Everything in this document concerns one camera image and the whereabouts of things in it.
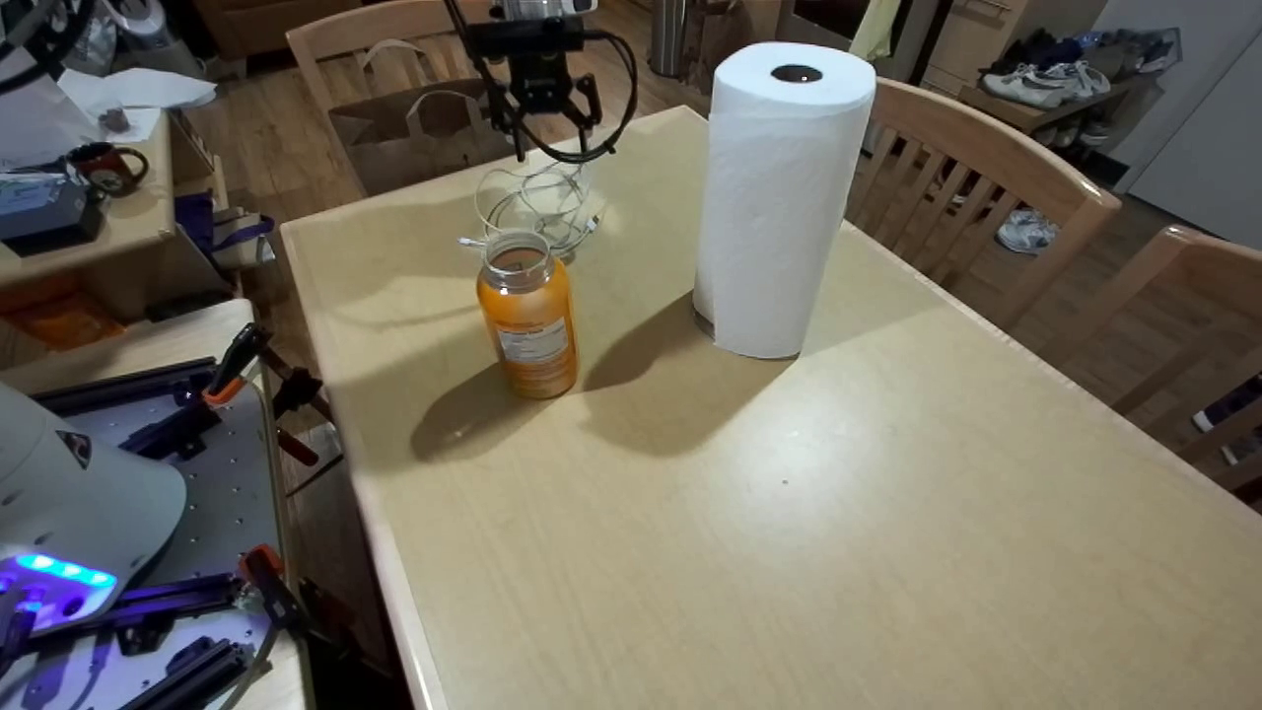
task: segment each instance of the blue light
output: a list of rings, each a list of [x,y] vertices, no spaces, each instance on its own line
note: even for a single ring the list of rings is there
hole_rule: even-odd
[[[42,569],[53,569],[53,554],[28,554],[22,569],[42,571]]]
[[[14,554],[14,565],[18,565],[18,569],[31,569],[31,571],[58,575],[58,581],[66,581],[66,582],[113,588],[113,575],[112,575],[112,571],[83,569],[83,565],[66,565],[66,561],[39,554],[39,550],[22,550],[22,554]]]

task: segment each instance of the black cable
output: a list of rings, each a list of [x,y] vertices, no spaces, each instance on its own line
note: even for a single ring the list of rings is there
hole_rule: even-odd
[[[42,41],[28,41],[28,52],[31,52],[31,68],[22,68],[22,72],[14,72],[14,76],[8,76],[8,77],[0,77],[0,95],[8,95],[8,89],[18,89],[18,86],[28,86],[28,82],[34,82],[39,76],[54,76],[58,72],[58,61],[70,53],[70,45],[80,41],[80,35],[87,30],[87,19],[95,15],[95,0],[80,0],[80,6],[70,13],[70,19],[66,19],[66,28],[63,30],[42,30],[42,40],[53,35],[53,45],[42,45]]]
[[[468,19],[464,19],[461,5],[459,5],[459,0],[442,0],[442,5],[444,5],[444,15],[453,19],[459,35],[464,35],[464,30],[468,30]],[[513,135],[524,135],[530,140],[535,140],[542,152],[547,152],[553,162],[568,162],[568,166],[584,166],[584,162],[594,162],[598,152],[616,152],[616,147],[619,147],[622,131],[631,127],[635,107],[640,107],[640,61],[635,61],[631,41],[628,41],[622,35],[616,35],[616,30],[584,30],[584,40],[611,41],[616,53],[622,57],[631,95],[628,95],[628,102],[622,102],[619,127],[616,127],[598,147],[584,147],[589,137],[581,137],[581,148],[555,148],[555,147],[547,147],[535,131],[530,131],[530,127],[522,120],[522,119],[524,119],[522,107],[513,107],[513,127],[509,127]],[[506,82],[490,72],[484,53],[468,52],[468,61],[473,61],[473,72],[482,76],[482,82],[493,89],[493,102],[506,102],[506,95],[513,95],[513,89],[506,89]]]
[[[535,131],[530,131],[524,120],[517,120],[522,135],[531,137],[553,162],[568,162],[568,166],[584,166],[584,162],[594,162],[598,152],[616,152],[616,147],[619,147],[622,131],[631,127],[635,107],[640,107],[640,68],[635,68],[631,41],[628,41],[622,35],[611,35],[611,30],[584,30],[584,40],[603,40],[603,41],[611,41],[611,45],[619,52],[622,68],[628,68],[631,95],[628,95],[628,102],[622,102],[619,127],[616,127],[598,147],[573,152],[573,148],[547,147]]]

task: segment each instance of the chair backrest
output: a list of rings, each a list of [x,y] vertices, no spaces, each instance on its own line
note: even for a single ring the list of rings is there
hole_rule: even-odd
[[[1067,362],[1091,343],[1129,327],[1138,299],[1183,294],[1200,299],[1187,336],[1176,339],[1133,381],[1108,395],[1113,408],[1138,417],[1159,441],[1190,456],[1222,486],[1240,490],[1262,473],[1262,399],[1222,406],[1222,395],[1249,387],[1262,373],[1262,253],[1173,224],[1157,232],[1108,282],[1073,314],[1046,346]]]
[[[482,19],[478,6],[484,6],[484,0],[461,0],[461,6],[468,19]],[[283,40],[319,115],[371,95],[473,77],[442,0],[361,5],[290,28]]]
[[[1053,219],[1056,239],[1003,282],[999,306],[986,306],[1003,327],[1046,294],[1119,199],[1029,135],[945,95],[879,77],[848,219],[964,293],[1015,210]]]

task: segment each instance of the wooden table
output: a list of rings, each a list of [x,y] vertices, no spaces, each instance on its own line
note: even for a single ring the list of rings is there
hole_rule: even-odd
[[[1262,705],[1262,521],[844,229],[808,346],[690,318],[701,119],[593,166],[584,387],[513,400],[478,172],[283,229],[427,705]]]

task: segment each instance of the orange jar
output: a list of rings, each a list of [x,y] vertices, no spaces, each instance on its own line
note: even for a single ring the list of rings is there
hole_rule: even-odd
[[[535,232],[506,232],[484,243],[478,304],[498,339],[501,366],[522,399],[555,399],[576,381],[576,327],[568,268]]]

